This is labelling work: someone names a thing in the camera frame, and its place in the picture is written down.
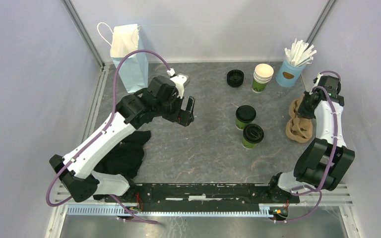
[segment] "black cup lid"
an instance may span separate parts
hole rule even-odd
[[[259,143],[263,140],[263,130],[256,124],[249,124],[243,130],[243,137],[250,143]]]
[[[249,105],[243,105],[237,108],[236,110],[236,118],[239,119],[239,121],[244,123],[252,122],[256,117],[256,111],[255,108],[249,106]]]
[[[245,75],[241,70],[233,69],[227,73],[227,83],[228,85],[237,88],[243,84],[243,79]]]

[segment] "blue bucket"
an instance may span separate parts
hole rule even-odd
[[[305,67],[306,64],[302,67],[292,66],[287,62],[287,60],[285,60],[280,68],[280,71],[275,77],[275,80],[277,80],[277,83],[283,87],[293,87]]]

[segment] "black cloth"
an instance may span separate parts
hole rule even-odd
[[[144,157],[144,144],[151,138],[150,131],[135,131],[117,144],[96,165],[94,171],[110,175],[123,175],[129,179],[138,174]]]

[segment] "white wall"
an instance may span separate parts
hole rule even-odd
[[[170,61],[282,60],[306,39],[326,0],[72,0],[103,61],[96,26],[142,25],[147,49]],[[106,26],[103,36],[112,41]]]
[[[304,78],[341,74],[343,135],[356,152],[345,180],[364,237],[381,237],[381,0],[338,1],[314,45]]]
[[[79,144],[99,67],[59,0],[0,0],[0,238],[43,237],[54,154]]]

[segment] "light blue paper bag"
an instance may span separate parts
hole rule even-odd
[[[110,56],[116,67],[125,55],[135,50],[144,49],[137,24],[116,26],[111,32],[113,35],[111,44],[103,36],[102,38],[111,46]],[[148,60],[145,53],[138,53],[126,59],[119,70],[119,76],[128,93],[134,93],[139,89],[148,87]]]

